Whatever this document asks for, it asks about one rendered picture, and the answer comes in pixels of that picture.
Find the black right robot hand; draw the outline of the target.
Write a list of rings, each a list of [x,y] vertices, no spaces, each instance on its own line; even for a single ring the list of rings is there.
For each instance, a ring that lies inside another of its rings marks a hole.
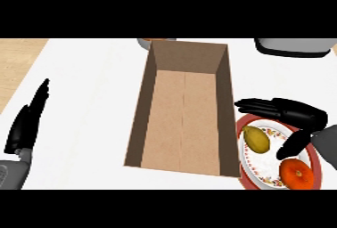
[[[278,160],[299,155],[311,143],[311,135],[329,124],[329,114],[324,110],[284,98],[274,98],[271,101],[249,98],[236,102],[236,106],[242,113],[276,119],[298,128],[277,152]]]

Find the red rimmed floral plate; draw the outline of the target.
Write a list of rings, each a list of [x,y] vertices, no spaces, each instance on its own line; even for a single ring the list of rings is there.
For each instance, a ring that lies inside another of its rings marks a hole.
[[[267,153],[259,154],[247,147],[243,132],[244,126],[259,128],[270,137],[271,150]],[[237,121],[243,174],[240,182],[249,190],[287,190],[280,177],[280,165],[283,162],[277,159],[277,151],[296,131],[298,128],[286,125],[286,123],[261,118],[252,114],[246,114]]]

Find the orange fruit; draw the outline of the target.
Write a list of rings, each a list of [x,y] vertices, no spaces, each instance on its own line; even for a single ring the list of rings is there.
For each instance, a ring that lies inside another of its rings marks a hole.
[[[286,159],[280,165],[283,184],[292,190],[311,190],[315,176],[308,164],[299,159]]]

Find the grey and black appliance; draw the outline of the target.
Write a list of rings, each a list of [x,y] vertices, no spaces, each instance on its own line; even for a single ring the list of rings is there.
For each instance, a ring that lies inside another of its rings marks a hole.
[[[337,38],[256,38],[258,50],[293,58],[321,58],[337,44]]]

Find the yellow lemon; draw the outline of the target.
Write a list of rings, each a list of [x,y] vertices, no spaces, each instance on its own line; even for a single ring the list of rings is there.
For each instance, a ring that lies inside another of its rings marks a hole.
[[[271,139],[264,131],[255,126],[244,126],[244,139],[247,147],[256,153],[265,153],[271,149]]]

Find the grey bowl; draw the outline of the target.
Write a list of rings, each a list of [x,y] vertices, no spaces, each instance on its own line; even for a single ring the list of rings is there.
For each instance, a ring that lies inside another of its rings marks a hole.
[[[150,50],[151,48],[151,41],[153,40],[169,40],[169,41],[175,41],[176,38],[138,38],[138,42],[140,42],[140,45],[144,49]]]

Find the brown cardboard box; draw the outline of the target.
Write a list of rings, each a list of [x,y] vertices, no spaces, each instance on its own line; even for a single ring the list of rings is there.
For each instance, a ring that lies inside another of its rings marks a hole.
[[[227,45],[151,43],[126,165],[242,175]]]

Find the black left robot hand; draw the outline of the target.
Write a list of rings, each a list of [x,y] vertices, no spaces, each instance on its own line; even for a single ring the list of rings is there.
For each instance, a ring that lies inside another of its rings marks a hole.
[[[46,100],[49,98],[49,79],[45,79],[32,103],[26,105],[17,115],[6,139],[5,153],[14,154],[17,149],[32,149],[35,147],[40,118],[43,114]]]

